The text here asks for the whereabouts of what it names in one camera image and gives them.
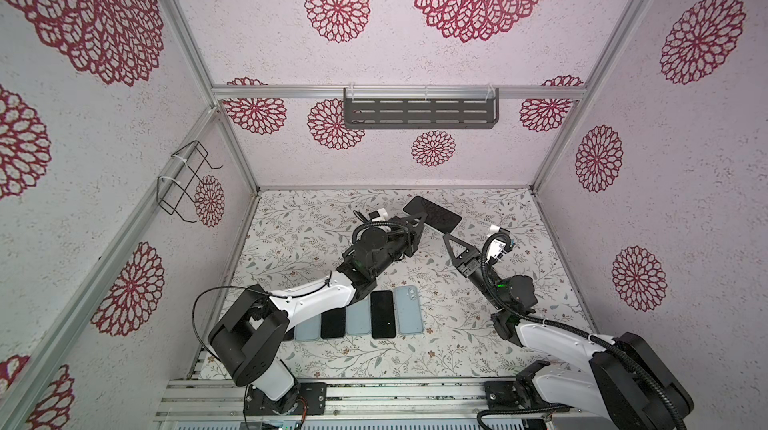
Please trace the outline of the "black phone removed from case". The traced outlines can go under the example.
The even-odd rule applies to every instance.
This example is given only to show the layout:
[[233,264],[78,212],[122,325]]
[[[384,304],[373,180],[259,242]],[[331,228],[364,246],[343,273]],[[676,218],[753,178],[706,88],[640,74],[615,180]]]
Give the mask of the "black phone removed from case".
[[284,342],[287,342],[287,341],[292,341],[293,339],[294,339],[294,328],[291,328],[289,331],[287,331],[287,332],[284,334],[284,336],[283,336],[282,340],[283,340]]

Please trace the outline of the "black smartphone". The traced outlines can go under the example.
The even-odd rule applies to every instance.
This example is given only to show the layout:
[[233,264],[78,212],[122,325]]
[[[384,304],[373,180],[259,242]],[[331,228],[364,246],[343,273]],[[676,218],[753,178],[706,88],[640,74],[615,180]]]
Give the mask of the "black smartphone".
[[459,214],[422,196],[414,196],[403,210],[411,215],[425,213],[426,224],[443,234],[451,233],[462,220]]

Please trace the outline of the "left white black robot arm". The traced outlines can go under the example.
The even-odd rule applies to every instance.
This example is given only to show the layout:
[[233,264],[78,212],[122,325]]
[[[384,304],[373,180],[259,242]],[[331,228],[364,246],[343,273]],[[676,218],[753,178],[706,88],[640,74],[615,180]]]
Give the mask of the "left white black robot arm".
[[326,311],[368,297],[390,265],[418,250],[426,219],[419,212],[363,222],[353,230],[341,263],[319,280],[285,290],[244,287],[208,334],[210,351],[234,384],[255,387],[276,414],[292,411],[300,400],[300,384],[278,357],[285,334]]

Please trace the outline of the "light blue phone case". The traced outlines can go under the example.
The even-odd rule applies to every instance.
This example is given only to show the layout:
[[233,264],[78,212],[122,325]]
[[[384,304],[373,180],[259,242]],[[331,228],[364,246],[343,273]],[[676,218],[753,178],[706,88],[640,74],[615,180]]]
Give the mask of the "light blue phone case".
[[371,331],[371,305],[368,297],[345,308],[345,332],[347,335],[370,335]]
[[402,335],[416,335],[424,332],[419,292],[414,285],[394,289],[394,308],[398,332]]
[[310,342],[321,339],[322,316],[316,315],[294,328],[294,339],[298,342]]

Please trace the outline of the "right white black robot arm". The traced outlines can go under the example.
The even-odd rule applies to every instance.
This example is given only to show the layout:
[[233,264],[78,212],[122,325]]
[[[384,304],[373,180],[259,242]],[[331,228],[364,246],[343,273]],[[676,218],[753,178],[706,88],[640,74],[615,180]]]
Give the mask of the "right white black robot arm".
[[444,243],[456,270],[495,307],[496,334],[520,348],[545,354],[510,380],[485,386],[491,415],[553,415],[585,411],[618,429],[683,429],[694,402],[680,381],[639,335],[598,335],[539,317],[533,280],[494,270],[514,243],[493,228],[482,247],[451,234]]

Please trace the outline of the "black phone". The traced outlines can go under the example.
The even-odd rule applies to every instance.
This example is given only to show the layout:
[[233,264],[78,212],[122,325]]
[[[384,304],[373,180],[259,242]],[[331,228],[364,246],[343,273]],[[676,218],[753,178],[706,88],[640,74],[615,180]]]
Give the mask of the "black phone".
[[346,334],[346,308],[334,308],[321,314],[320,335],[324,340],[343,338]]
[[397,334],[392,290],[378,290],[370,294],[371,335],[374,339],[391,339]]

